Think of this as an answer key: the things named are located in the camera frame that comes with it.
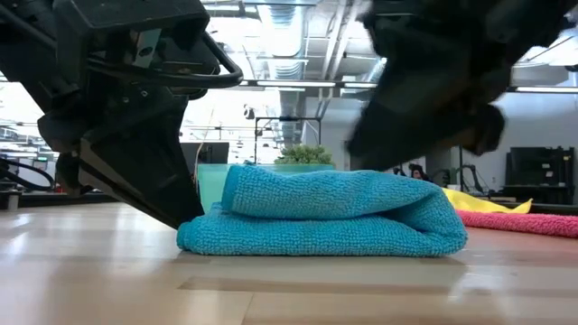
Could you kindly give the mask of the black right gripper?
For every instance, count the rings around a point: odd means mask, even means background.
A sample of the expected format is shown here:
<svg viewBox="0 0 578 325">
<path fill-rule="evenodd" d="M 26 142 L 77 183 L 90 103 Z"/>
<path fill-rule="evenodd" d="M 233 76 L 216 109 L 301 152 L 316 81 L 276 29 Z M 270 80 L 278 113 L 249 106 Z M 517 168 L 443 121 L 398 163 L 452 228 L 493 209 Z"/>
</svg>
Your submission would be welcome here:
<svg viewBox="0 0 578 325">
<path fill-rule="evenodd" d="M 362 22 L 387 63 L 346 144 L 360 169 L 455 145 L 477 155 L 497 148 L 505 119 L 491 103 L 511 67 L 488 17 L 501 1 L 372 1 Z"/>
</svg>

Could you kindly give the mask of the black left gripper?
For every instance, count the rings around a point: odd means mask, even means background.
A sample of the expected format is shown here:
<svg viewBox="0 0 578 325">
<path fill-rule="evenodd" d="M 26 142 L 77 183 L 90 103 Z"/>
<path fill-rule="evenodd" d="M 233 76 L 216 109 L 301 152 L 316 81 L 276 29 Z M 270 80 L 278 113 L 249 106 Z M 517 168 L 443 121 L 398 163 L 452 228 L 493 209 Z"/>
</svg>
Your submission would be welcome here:
<svg viewBox="0 0 578 325">
<path fill-rule="evenodd" d="M 181 120 L 190 100 L 220 88 L 221 48 L 210 35 L 59 29 L 39 32 L 38 44 L 38 128 L 62 152 L 62 189 L 80 196 L 80 183 L 90 185 L 174 229 L 201 216 L 177 133 L 127 132 L 168 115 Z"/>
</svg>

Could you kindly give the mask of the blue microfiber towel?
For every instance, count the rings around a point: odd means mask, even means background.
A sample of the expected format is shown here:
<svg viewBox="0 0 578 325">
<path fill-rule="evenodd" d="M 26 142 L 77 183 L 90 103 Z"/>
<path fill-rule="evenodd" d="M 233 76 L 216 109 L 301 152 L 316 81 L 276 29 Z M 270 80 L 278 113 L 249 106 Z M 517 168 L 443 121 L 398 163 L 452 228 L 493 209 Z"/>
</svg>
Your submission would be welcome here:
<svg viewBox="0 0 578 325">
<path fill-rule="evenodd" d="M 176 244 L 200 255 L 440 257 L 467 240 L 461 218 L 431 182 L 234 165 L 220 201 L 182 224 Z"/>
</svg>

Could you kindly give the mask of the yellow microfiber towel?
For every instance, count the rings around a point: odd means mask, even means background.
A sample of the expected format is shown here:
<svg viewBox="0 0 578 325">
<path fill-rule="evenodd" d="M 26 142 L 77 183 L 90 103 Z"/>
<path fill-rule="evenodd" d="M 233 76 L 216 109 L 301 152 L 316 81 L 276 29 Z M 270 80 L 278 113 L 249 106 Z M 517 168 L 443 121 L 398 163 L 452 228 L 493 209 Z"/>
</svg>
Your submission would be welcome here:
<svg viewBox="0 0 578 325">
<path fill-rule="evenodd" d="M 530 199 L 511 209 L 488 200 L 478 199 L 458 190 L 443 188 L 443 193 L 456 210 L 469 212 L 527 214 L 533 203 L 533 200 Z"/>
</svg>

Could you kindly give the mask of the pink microfiber towel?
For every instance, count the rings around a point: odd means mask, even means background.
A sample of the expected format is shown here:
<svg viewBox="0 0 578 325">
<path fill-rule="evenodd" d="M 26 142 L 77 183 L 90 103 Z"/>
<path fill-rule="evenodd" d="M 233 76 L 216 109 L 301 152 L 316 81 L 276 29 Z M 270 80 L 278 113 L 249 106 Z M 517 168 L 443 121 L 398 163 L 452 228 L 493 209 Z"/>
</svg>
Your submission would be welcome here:
<svg viewBox="0 0 578 325">
<path fill-rule="evenodd" d="M 515 214 L 458 211 L 464 225 L 551 237 L 578 238 L 578 217 L 549 214 Z"/>
</svg>

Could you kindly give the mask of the person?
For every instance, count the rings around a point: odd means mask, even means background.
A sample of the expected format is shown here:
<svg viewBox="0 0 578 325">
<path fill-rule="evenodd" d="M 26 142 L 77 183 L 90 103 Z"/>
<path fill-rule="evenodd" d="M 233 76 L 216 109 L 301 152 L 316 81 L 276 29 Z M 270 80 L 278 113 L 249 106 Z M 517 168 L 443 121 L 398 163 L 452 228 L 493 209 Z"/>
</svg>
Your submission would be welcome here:
<svg viewBox="0 0 578 325">
<path fill-rule="evenodd" d="M 410 177 L 411 178 L 422 180 L 422 181 L 430 181 L 430 178 L 425 173 L 422 165 L 416 164 L 416 163 L 409 163 L 408 168 L 410 171 Z"/>
</svg>

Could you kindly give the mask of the small green artificial plant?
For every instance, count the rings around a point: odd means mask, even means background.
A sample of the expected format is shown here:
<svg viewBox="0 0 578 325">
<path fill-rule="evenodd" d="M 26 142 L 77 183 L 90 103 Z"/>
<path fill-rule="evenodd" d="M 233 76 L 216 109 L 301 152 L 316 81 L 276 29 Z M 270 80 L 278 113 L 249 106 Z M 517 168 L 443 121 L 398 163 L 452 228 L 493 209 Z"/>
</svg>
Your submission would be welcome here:
<svg viewBox="0 0 578 325">
<path fill-rule="evenodd" d="M 285 147 L 275 164 L 328 164 L 333 165 L 331 153 L 323 146 L 298 144 Z"/>
</svg>

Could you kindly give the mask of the teal plastic bin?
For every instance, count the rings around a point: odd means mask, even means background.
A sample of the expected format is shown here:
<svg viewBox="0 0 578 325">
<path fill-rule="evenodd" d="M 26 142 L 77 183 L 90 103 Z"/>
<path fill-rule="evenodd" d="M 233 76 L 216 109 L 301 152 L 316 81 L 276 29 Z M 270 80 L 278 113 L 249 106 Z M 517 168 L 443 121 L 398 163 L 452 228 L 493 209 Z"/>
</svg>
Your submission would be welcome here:
<svg viewBox="0 0 578 325">
<path fill-rule="evenodd" d="M 199 196 L 202 207 L 208 211 L 215 202 L 221 201 L 229 169 L 233 164 L 200 164 L 198 166 Z M 270 172 L 299 174 L 333 170 L 331 164 L 259 164 Z"/>
</svg>

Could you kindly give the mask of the black background monitor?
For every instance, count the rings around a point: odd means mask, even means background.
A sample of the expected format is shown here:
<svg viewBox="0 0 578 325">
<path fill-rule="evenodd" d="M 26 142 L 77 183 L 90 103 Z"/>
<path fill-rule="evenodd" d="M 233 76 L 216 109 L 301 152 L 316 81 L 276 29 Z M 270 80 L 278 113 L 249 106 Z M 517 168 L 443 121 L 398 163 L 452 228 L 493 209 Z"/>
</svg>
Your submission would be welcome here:
<svg viewBox="0 0 578 325">
<path fill-rule="evenodd" d="M 181 143 L 181 149 L 189 172 L 198 163 L 228 163 L 229 143 Z"/>
</svg>

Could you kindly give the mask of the black storage cabinet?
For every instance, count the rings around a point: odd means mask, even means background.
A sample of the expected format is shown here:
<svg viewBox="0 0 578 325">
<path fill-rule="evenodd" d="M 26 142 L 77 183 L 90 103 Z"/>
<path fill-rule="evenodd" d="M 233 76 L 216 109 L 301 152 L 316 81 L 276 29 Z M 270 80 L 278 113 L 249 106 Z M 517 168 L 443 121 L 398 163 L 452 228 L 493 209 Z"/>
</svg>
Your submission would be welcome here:
<svg viewBox="0 0 578 325">
<path fill-rule="evenodd" d="M 572 205 L 574 153 L 573 147 L 511 147 L 502 192 L 520 201 Z"/>
</svg>

